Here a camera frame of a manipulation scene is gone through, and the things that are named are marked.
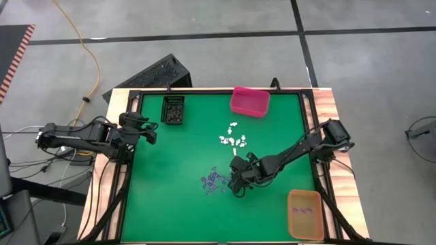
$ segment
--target black plastic crate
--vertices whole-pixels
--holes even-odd
[[[185,110],[184,96],[165,96],[162,101],[161,122],[167,125],[181,125]]]
[[[115,88],[166,88],[168,85],[171,88],[192,88],[188,69],[173,54],[165,56]],[[111,95],[112,89],[103,94],[103,99],[109,103]]]

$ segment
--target pink bin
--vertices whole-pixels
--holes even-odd
[[[269,103],[270,93],[236,86],[230,108],[234,113],[261,118],[267,113]]]

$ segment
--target green mat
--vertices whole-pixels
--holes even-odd
[[[160,122],[163,95],[145,95],[142,114]],[[308,157],[289,164],[265,189],[239,199],[218,182],[207,195],[203,177],[229,176],[233,150],[219,136],[240,138],[245,158],[277,154],[304,133],[297,95],[271,95],[267,115],[252,118],[230,110],[231,95],[185,95],[182,125],[160,123],[157,143],[136,148],[122,242],[278,242],[295,241],[287,231],[287,194],[314,190]],[[237,122],[231,135],[230,123]]]

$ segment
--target orange container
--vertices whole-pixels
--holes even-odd
[[[323,240],[321,195],[316,191],[292,190],[287,196],[287,223],[294,238]]]

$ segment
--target white cable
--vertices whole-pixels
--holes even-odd
[[[61,178],[61,182],[59,183],[59,188],[62,188],[62,181],[63,178],[65,177],[65,173],[67,172],[67,168],[69,166],[69,164],[72,162],[72,160],[74,159],[74,157],[76,156],[77,153],[77,149],[74,149],[74,154],[71,157],[71,159],[69,160],[67,167],[65,167],[65,169],[63,170],[63,174],[62,174],[62,178]],[[63,219],[63,223],[62,226],[65,226],[66,222],[67,222],[67,206],[65,206],[65,203],[63,203],[63,212],[65,214],[64,219]]]
[[[33,125],[33,126],[23,127],[22,129],[19,129],[19,130],[17,130],[17,131],[14,131],[14,133],[11,133],[11,134],[9,134],[8,136],[4,137],[3,140],[6,140],[7,138],[13,136],[15,133],[21,132],[21,131],[23,131],[23,130],[25,130],[25,129],[42,128],[42,127],[44,127],[44,126],[35,126],[35,125]]]

